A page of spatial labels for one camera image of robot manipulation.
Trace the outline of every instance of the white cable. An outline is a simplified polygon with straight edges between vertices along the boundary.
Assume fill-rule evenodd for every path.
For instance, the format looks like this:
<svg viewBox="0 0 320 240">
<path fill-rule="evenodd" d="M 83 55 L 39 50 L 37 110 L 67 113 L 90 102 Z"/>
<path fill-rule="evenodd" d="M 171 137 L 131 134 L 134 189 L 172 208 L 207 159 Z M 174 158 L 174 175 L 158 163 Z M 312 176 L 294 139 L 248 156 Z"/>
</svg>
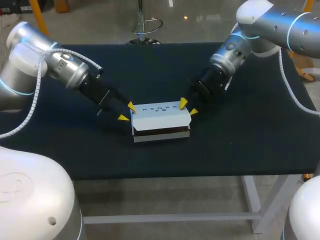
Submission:
<svg viewBox="0 0 320 240">
<path fill-rule="evenodd" d="M 1 38 L 1 44 L 2 44 L 2 48 L 4 49 L 4 57 L 2 59 L 2 63 L 1 63 L 1 69 L 3 69 L 4 67 L 4 63 L 5 63 L 5 60 L 6 60 L 6 57 L 7 57 L 7 47 L 5 45 L 5 42 L 4 42 L 4 35 L 3 35 L 3 19 L 2 19 L 2 16 L 0 16 L 0 38 Z"/>
<path fill-rule="evenodd" d="M 37 105 L 37 101 L 38 101 L 40 85 L 41 85 L 42 62 L 43 62 L 44 58 L 48 54 L 53 54 L 53 53 L 71 54 L 71 55 L 74 55 L 74 56 L 76 56 L 76 57 L 78 57 L 80 59 L 83 59 L 84 61 L 92 64 L 98 70 L 102 69 L 102 67 L 100 65 L 98 65 L 97 63 L 95 63 L 91 59 L 81 55 L 80 53 L 77 53 L 75 51 L 71 51 L 71 50 L 68 50 L 68 49 L 64 49 L 64 48 L 50 49 L 50 50 L 47 50 L 45 53 L 42 53 L 40 58 L 39 58 L 39 61 L 38 61 L 38 72 L 37 72 L 37 77 L 36 77 L 36 85 L 35 85 L 34 96 L 33 96 L 33 100 L 32 100 L 32 104 L 31 104 L 29 113 L 27 114 L 27 116 L 24 119 L 24 121 L 19 126 L 17 126 L 15 129 L 13 129 L 13 130 L 11 130 L 11 131 L 9 131 L 7 133 L 0 134 L 0 139 L 4 139 L 4 138 L 10 137 L 10 136 L 16 134 L 21 129 L 23 129 L 28 124 L 28 122 L 30 121 L 32 115 L 34 114 L 34 111 L 35 111 L 36 105 Z"/>
<path fill-rule="evenodd" d="M 296 98 L 294 92 L 292 91 L 290 85 L 289 85 L 289 82 L 286 78 L 286 75 L 285 75 L 285 71 L 284 71 L 284 66 L 283 66 L 283 63 L 282 63 L 282 53 L 281 53 L 281 49 L 279 50 L 279 66 L 280 66 L 280 72 L 281 72 L 281 76 L 282 76 L 282 79 L 284 81 L 284 84 L 286 85 L 286 88 L 288 89 L 289 91 L 289 94 L 291 96 L 291 98 L 293 99 L 293 101 L 295 102 L 295 104 L 301 108 L 303 111 L 309 113 L 309 114 L 313 114 L 313 115 L 318 115 L 320 116 L 320 112 L 319 111 L 314 111 L 314 110 L 311 110 L 311 109 L 308 109 L 306 108 L 305 106 L 303 106 L 299 101 L 298 99 Z"/>
<path fill-rule="evenodd" d="M 233 28 L 232 28 L 232 30 L 231 30 L 231 32 L 230 33 L 232 33 L 235 29 L 236 29 L 236 27 L 238 27 L 238 23 L 236 23 L 234 26 L 233 26 Z"/>
</svg>

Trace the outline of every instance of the table leg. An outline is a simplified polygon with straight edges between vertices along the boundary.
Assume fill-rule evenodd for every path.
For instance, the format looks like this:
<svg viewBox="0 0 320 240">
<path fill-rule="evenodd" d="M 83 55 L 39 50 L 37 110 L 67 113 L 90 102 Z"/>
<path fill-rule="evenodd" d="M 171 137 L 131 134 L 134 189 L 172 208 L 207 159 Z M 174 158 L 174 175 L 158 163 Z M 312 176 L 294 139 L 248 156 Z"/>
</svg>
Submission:
<svg viewBox="0 0 320 240">
<path fill-rule="evenodd" d="M 258 213 L 260 211 L 261 205 L 254 176 L 242 176 L 242 182 L 250 212 Z"/>
<path fill-rule="evenodd" d="M 284 205 L 289 194 L 293 192 L 300 177 L 301 174 L 278 176 L 271 192 L 261 206 L 261 219 L 252 221 L 252 230 L 254 234 L 266 232 L 271 220 L 274 218 L 280 207 Z"/>
<path fill-rule="evenodd" d="M 320 176 L 320 161 L 314 171 L 313 177 Z"/>
</svg>

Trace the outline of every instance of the black table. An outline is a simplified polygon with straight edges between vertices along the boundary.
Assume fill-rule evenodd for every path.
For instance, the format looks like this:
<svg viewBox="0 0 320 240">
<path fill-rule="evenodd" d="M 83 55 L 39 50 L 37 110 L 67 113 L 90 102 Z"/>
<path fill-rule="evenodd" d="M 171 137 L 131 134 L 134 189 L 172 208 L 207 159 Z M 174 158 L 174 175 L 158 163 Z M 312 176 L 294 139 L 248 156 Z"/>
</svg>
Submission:
<svg viewBox="0 0 320 240">
<path fill-rule="evenodd" d="M 68 45 L 104 68 L 135 104 L 178 101 L 220 43 Z M 292 61 L 285 74 L 299 101 L 315 109 Z M 2 132 L 28 109 L 0 114 Z M 97 106 L 77 91 L 44 78 L 30 123 L 1 146 L 50 157 L 74 180 L 278 175 L 313 172 L 320 160 L 319 117 L 300 110 L 280 75 L 278 55 L 250 56 L 227 93 L 191 123 L 191 137 L 133 143 L 129 122 L 97 117 Z"/>
</svg>

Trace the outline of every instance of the robotic arm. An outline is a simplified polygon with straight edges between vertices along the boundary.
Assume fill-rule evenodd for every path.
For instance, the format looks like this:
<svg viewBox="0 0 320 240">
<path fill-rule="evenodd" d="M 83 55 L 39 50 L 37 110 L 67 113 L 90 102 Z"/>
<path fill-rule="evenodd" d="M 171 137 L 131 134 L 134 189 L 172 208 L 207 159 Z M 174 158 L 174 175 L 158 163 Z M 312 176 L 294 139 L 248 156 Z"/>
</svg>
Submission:
<svg viewBox="0 0 320 240">
<path fill-rule="evenodd" d="M 61 82 L 66 89 L 79 90 L 99 105 L 101 110 L 117 113 L 110 105 L 111 99 L 116 99 L 121 105 L 134 110 L 131 101 L 114 87 L 101 81 L 101 66 L 76 52 L 62 49 L 57 42 L 27 22 L 19 23 L 11 31 L 6 45 L 10 54 L 0 71 L 0 112 L 19 111 L 34 94 L 38 98 L 39 89 L 36 88 L 36 82 L 46 72 Z M 78 57 L 97 68 L 97 75 L 91 74 L 89 66 Z M 123 114 L 119 114 L 118 119 L 129 120 Z"/>
<path fill-rule="evenodd" d="M 267 0 L 248 0 L 236 13 L 237 24 L 222 46 L 211 56 L 210 65 L 199 77 L 190 81 L 187 93 L 180 99 L 195 114 L 203 103 L 222 95 L 237 69 L 251 54 L 264 58 L 281 47 L 311 58 L 320 58 L 320 20 L 311 12 L 298 12 L 274 6 Z M 289 92 L 297 105 L 311 114 Z"/>
</svg>

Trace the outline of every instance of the gray floor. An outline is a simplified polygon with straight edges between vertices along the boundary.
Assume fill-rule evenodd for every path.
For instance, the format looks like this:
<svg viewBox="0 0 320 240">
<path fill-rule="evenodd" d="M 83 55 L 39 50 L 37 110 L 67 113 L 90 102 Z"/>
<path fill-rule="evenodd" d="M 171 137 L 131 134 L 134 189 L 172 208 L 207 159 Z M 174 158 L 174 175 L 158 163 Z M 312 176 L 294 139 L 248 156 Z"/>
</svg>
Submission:
<svg viewBox="0 0 320 240">
<path fill-rule="evenodd" d="M 124 44 L 136 38 L 135 0 L 69 0 L 70 13 L 50 8 L 43 14 L 50 36 L 62 44 Z M 223 41 L 235 23 L 243 0 L 144 0 L 145 17 L 161 18 L 163 27 L 149 35 L 162 43 Z M 301 9 L 304 0 L 273 0 L 284 7 Z M 316 1 L 314 12 L 320 13 Z M 21 16 L 36 24 L 32 14 Z M 4 29 L 6 38 L 12 26 Z M 320 82 L 306 85 L 320 110 Z M 263 202 L 276 176 L 257 176 Z M 247 211 L 240 177 L 181 177 L 76 181 L 84 216 L 204 213 Z M 248 221 L 162 222 L 88 225 L 89 240 L 277 240 L 280 239 L 290 198 L 267 233 L 253 235 Z"/>
</svg>

